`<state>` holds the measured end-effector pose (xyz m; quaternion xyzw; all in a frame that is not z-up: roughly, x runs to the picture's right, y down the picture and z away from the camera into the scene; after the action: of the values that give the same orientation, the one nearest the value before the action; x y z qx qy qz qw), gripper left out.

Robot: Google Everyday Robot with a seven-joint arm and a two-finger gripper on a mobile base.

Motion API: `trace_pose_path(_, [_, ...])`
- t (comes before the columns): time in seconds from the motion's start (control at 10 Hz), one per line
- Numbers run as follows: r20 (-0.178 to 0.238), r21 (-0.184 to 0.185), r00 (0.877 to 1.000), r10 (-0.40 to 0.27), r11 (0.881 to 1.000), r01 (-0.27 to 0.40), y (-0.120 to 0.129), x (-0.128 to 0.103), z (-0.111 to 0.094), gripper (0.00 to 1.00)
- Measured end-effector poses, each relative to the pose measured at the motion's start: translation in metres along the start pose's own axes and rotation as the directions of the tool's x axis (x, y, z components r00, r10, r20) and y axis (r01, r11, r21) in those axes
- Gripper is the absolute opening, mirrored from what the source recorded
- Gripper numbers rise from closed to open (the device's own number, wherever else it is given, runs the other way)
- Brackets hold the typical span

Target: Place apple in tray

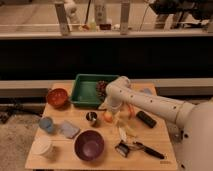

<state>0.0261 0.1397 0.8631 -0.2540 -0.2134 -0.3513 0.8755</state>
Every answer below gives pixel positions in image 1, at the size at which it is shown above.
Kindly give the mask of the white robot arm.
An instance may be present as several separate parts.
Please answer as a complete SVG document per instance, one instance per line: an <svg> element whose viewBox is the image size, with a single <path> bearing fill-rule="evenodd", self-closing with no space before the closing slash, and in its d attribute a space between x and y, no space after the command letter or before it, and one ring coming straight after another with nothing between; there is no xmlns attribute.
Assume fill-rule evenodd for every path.
<svg viewBox="0 0 213 171"><path fill-rule="evenodd" d="M126 76L106 87L106 106L116 113L123 102L176 124L183 131L180 163L183 171L213 171L213 102L192 103L142 93Z"/></svg>

